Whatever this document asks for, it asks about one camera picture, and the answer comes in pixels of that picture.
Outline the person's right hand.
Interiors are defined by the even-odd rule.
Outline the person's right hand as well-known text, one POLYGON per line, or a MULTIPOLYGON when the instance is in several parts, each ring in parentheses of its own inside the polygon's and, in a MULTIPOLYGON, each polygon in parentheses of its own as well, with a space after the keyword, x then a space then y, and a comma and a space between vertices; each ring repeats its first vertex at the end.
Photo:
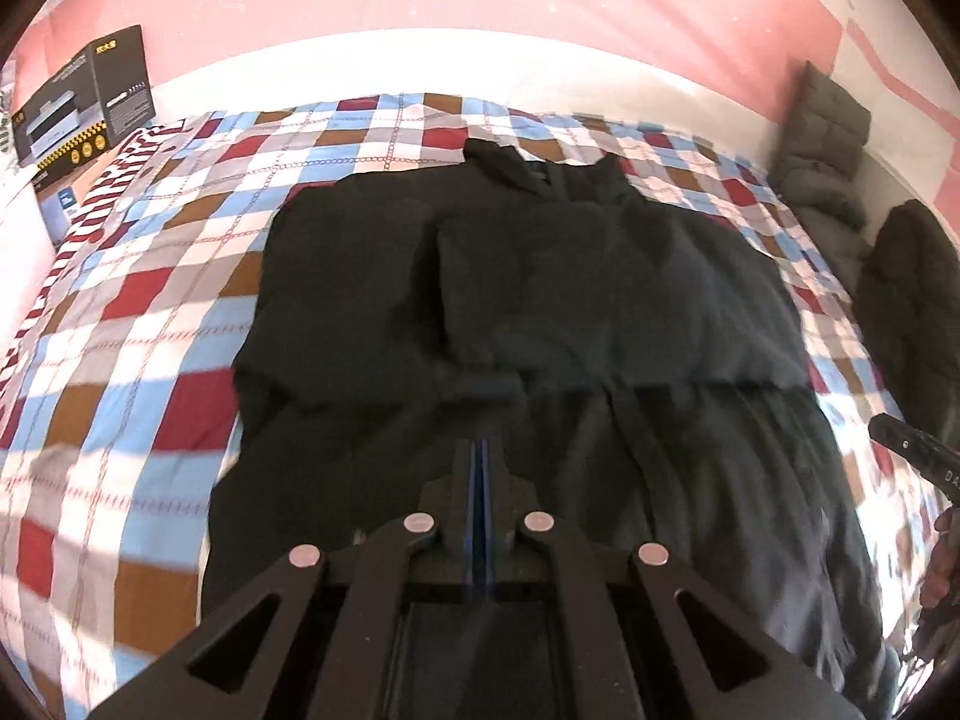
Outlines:
POLYGON ((929 558, 919 595, 924 610, 934 610, 935 606, 939 606, 949 596, 958 556, 958 551, 950 544, 950 532, 957 517, 957 507, 950 507, 948 511, 942 512, 934 523, 937 543, 929 558))

